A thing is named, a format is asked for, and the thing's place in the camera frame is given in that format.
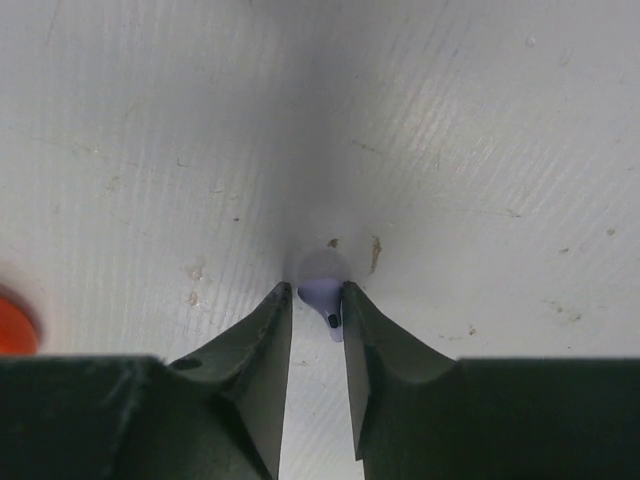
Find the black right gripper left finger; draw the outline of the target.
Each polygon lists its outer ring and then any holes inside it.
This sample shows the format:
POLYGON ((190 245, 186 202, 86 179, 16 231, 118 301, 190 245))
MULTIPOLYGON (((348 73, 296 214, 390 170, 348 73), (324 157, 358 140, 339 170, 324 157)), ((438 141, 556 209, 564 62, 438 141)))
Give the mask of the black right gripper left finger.
POLYGON ((200 348, 154 356, 5 357, 5 479, 275 479, 292 339, 277 284, 200 348))

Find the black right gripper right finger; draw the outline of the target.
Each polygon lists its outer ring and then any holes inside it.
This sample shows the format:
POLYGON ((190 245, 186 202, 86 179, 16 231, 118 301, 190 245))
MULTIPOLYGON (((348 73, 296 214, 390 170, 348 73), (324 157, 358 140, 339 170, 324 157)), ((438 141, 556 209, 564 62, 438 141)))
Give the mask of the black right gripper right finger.
POLYGON ((343 288, 356 458, 369 479, 635 479, 639 363, 454 360, 343 288))

